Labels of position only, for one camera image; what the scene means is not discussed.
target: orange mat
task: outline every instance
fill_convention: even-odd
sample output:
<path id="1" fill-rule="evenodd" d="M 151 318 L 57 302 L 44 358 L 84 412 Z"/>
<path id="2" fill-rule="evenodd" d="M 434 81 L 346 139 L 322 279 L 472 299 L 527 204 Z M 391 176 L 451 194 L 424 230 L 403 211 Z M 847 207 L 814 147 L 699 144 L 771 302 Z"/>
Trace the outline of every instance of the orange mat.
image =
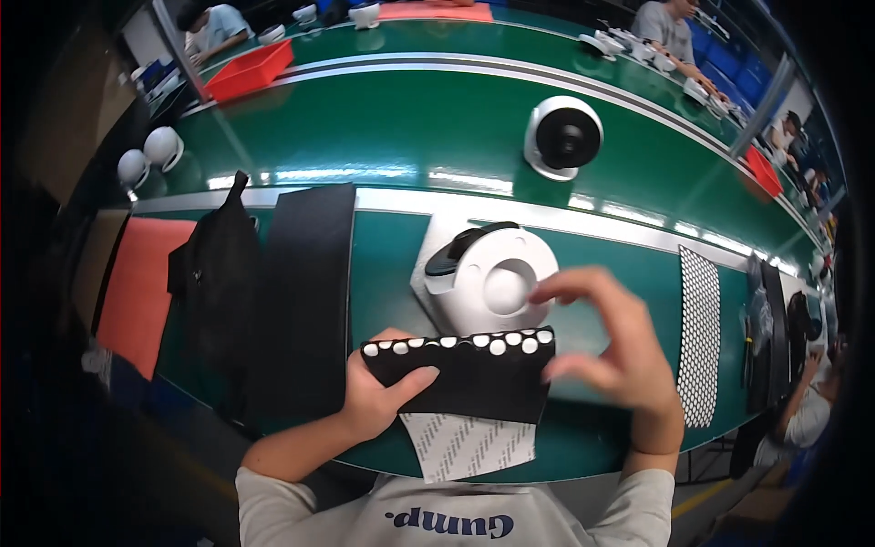
<path id="1" fill-rule="evenodd" d="M 466 19 L 468 21 L 493 22 L 489 4 L 477 2 L 473 6 L 459 6 L 449 0 L 423 0 L 422 2 L 398 2 L 380 4 L 377 19 Z"/>
<path id="2" fill-rule="evenodd" d="M 155 373 L 170 310 L 167 255 L 188 241 L 195 224 L 131 217 L 119 242 L 97 341 L 130 361 L 146 380 Z"/>

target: wrist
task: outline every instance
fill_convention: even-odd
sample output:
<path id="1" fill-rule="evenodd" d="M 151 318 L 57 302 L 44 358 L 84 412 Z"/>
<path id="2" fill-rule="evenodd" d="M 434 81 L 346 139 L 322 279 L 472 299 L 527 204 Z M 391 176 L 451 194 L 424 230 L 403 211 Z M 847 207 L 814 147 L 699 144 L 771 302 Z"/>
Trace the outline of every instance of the wrist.
<path id="1" fill-rule="evenodd" d="M 323 418 L 329 424 L 331 434 L 346 448 L 363 443 L 371 438 L 363 434 L 362 429 L 355 423 L 345 409 L 341 409 L 336 414 Z"/>
<path id="2" fill-rule="evenodd" d="M 681 398 L 674 391 L 660 404 L 635 409 L 632 415 L 632 449 L 651 455 L 678 452 L 683 431 Z"/>

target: red plastic tray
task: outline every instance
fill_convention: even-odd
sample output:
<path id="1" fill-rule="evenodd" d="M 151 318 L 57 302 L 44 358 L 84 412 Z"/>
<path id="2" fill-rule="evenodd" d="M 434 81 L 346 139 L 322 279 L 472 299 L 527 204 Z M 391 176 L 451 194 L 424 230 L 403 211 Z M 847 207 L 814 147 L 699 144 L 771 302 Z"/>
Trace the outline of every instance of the red plastic tray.
<path id="1" fill-rule="evenodd" d="M 295 56 L 291 39 L 241 55 L 231 60 L 206 85 L 217 102 L 227 101 L 267 87 Z"/>
<path id="2" fill-rule="evenodd" d="M 772 164 L 760 151 L 751 146 L 747 149 L 745 158 L 747 159 L 747 164 L 751 166 L 751 171 L 753 171 L 753 176 L 757 179 L 757 184 L 762 186 L 763 190 L 768 192 L 773 198 L 777 198 L 784 192 L 784 187 L 781 186 Z"/>

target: white release paper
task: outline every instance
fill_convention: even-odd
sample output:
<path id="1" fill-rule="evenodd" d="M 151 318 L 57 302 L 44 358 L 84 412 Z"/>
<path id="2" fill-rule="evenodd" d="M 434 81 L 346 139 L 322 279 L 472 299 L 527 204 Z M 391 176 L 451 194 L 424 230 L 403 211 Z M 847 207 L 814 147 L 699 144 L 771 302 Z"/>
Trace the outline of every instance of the white release paper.
<path id="1" fill-rule="evenodd" d="M 464 479 L 535 459 L 535 425 L 454 414 L 401 414 L 426 484 Z"/>

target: black sticker sheet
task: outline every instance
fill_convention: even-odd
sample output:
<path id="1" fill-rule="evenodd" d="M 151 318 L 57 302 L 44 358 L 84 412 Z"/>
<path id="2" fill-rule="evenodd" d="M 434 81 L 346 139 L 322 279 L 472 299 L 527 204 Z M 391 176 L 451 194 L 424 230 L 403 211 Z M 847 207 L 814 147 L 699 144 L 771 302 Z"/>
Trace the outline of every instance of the black sticker sheet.
<path id="1" fill-rule="evenodd" d="M 547 401 L 541 372 L 556 354 L 549 326 L 505 333 L 442 336 L 361 344 L 371 373 L 394 385 L 419 367 L 437 380 L 399 412 L 433 412 L 537 424 Z"/>

